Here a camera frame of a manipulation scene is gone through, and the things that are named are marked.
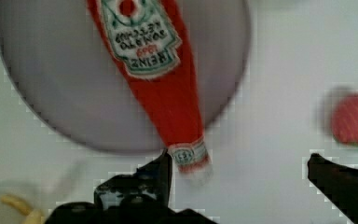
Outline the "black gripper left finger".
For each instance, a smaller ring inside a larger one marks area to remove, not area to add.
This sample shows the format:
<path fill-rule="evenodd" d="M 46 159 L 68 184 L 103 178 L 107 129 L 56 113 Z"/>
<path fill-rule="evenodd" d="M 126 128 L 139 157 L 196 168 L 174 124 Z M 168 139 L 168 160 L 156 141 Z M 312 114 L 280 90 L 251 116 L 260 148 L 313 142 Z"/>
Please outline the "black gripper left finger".
<path fill-rule="evenodd" d="M 172 158 L 164 152 L 132 175 L 115 175 L 99 185 L 94 201 L 64 203 L 45 224 L 217 224 L 192 210 L 169 207 Z"/>

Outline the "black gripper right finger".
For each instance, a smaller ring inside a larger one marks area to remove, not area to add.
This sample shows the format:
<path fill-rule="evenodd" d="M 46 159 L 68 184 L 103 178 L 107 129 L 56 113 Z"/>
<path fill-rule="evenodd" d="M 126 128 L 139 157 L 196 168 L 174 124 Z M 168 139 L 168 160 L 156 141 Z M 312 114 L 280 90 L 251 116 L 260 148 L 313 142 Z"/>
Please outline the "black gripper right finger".
<path fill-rule="evenodd" d="M 307 162 L 308 180 L 353 224 L 358 224 L 358 169 L 313 153 Z"/>

